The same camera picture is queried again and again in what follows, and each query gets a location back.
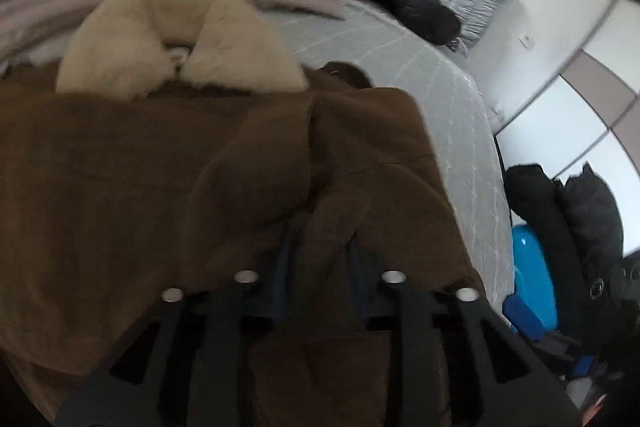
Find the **white wardrobe with grey panels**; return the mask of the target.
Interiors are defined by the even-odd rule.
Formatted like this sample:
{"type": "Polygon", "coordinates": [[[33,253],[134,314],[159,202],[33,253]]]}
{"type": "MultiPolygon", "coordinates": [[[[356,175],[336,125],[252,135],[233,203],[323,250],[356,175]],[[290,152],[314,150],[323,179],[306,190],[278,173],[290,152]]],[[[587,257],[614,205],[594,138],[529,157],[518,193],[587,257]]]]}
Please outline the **white wardrobe with grey panels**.
{"type": "Polygon", "coordinates": [[[612,0],[497,144],[504,167],[538,164],[551,179],[590,165],[616,199],[624,254],[639,250],[639,0],[612,0]]]}

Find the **black clothes pile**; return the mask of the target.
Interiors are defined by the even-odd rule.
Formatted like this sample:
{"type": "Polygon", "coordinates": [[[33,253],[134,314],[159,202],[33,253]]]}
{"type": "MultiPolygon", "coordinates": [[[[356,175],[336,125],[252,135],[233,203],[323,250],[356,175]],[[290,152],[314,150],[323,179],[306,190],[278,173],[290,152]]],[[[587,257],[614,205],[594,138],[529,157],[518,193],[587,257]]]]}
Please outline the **black clothes pile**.
{"type": "Polygon", "coordinates": [[[587,265],[592,258],[623,257],[624,233],[613,193],[590,166],[566,182],[535,165],[504,173],[506,200],[537,236],[549,269],[559,330],[582,341],[587,265]]]}

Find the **brown coat with cream collar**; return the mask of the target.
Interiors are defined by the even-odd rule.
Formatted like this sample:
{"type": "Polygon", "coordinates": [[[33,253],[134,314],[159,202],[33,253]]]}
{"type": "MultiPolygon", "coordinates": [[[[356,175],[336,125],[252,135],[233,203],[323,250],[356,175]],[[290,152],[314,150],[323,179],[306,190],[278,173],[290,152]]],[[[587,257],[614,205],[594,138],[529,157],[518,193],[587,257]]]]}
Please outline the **brown coat with cream collar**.
{"type": "Polygon", "coordinates": [[[287,94],[139,101],[1,83],[1,360],[39,418],[171,287],[214,291],[291,239],[292,321],[250,351],[262,426],[378,426],[388,337],[347,292],[355,242],[427,291],[480,287],[419,109],[354,66],[287,94]]]}

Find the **grey bed mattress cover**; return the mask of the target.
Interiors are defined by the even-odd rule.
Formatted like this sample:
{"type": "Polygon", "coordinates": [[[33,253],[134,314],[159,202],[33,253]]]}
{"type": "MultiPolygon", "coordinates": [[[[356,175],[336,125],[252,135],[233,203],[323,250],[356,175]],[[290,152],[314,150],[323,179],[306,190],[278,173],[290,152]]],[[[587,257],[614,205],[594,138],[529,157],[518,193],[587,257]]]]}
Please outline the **grey bed mattress cover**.
{"type": "Polygon", "coordinates": [[[378,87],[408,92],[420,107],[472,265],[496,311],[514,291],[511,216],[502,167],[475,80],[447,51],[356,0],[339,18],[296,9],[265,12],[299,62],[347,62],[378,87]]]}

